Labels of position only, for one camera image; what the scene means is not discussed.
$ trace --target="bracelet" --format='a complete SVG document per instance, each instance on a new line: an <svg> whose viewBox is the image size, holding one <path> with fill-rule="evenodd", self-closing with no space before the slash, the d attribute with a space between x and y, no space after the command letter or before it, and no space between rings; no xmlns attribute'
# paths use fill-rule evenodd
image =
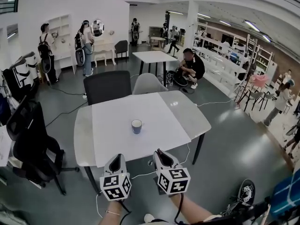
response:
<svg viewBox="0 0 300 225"><path fill-rule="evenodd" d="M109 210L106 210L106 213L112 213L112 214L114 214L114 215L118 215L118 216L120 216L120 214L119 214L119 213L116 213L116 212L111 212L111 211L109 211Z"/></svg>

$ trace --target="ceiling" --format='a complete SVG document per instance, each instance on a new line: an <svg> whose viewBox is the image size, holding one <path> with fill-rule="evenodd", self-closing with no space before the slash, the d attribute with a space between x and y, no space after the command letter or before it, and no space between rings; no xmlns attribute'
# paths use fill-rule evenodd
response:
<svg viewBox="0 0 300 225"><path fill-rule="evenodd" d="M206 19L207 21L220 23L219 20L222 20L231 24L232 27L262 37L261 34L244 23L245 20L251 21L261 32L267 34L275 43L274 45L281 50L286 48L286 52L289 52L293 57L298 57L300 54L300 30L278 18L233 4L205 1L197 1L197 3L199 4L199 13L211 17L211 19ZM170 3L168 6L172 11L188 12L188 2Z"/></svg>

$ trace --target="stool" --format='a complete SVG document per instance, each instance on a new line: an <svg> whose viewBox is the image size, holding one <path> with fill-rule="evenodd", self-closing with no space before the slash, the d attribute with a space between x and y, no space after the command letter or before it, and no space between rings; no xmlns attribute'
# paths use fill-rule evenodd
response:
<svg viewBox="0 0 300 225"><path fill-rule="evenodd" d="M99 60L100 58L104 58L105 66L107 66L107 64L106 64L106 54L105 53L99 53L99 54L96 54L94 56L95 66L97 67L97 60Z"/></svg>

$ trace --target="white cable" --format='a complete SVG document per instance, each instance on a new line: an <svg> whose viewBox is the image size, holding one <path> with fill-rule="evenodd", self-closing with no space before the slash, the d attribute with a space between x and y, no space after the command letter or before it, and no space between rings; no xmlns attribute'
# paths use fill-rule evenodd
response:
<svg viewBox="0 0 300 225"><path fill-rule="evenodd" d="M101 216L101 214L99 213L99 210L98 210L98 200L97 200L98 196L99 196L99 194L97 194L97 196L96 196L97 213L99 214L99 216L100 216L101 218L103 218L103 217Z"/></svg>
<svg viewBox="0 0 300 225"><path fill-rule="evenodd" d="M189 152L190 152L190 149L189 149L189 146L188 146L188 144L187 144L187 148L188 148L188 153L187 153L186 160L184 160L184 162L182 162L182 163L180 163L180 164L183 164L183 163L185 163L185 162L187 161L187 159L188 159L188 155L189 155ZM146 174L140 174L140 175L136 175L135 177L131 178L131 180L132 180L132 179L135 179L135 178L137 178L137 177L139 177L139 176L147 176L147 175L150 175L150 174L153 174L153 173L156 173L156 171L154 171L154 172L150 172L150 173L146 173Z"/></svg>

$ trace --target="hair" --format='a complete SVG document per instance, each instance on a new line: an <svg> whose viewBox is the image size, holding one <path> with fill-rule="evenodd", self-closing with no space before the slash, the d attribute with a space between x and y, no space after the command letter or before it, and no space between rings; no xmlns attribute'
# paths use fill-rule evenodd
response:
<svg viewBox="0 0 300 225"><path fill-rule="evenodd" d="M84 26L87 24L87 25L89 25L89 21L88 20L84 20L83 22L82 22L82 24L81 24L81 27L80 27L80 29L79 29L79 31L83 34L83 30L84 30Z"/></svg>
<svg viewBox="0 0 300 225"><path fill-rule="evenodd" d="M290 82L286 82L282 87L281 87L281 91L285 90L285 89L290 89L291 87L291 84Z"/></svg>
<svg viewBox="0 0 300 225"><path fill-rule="evenodd" d="M183 50L183 53L193 53L193 51L190 48L186 48L185 50Z"/></svg>

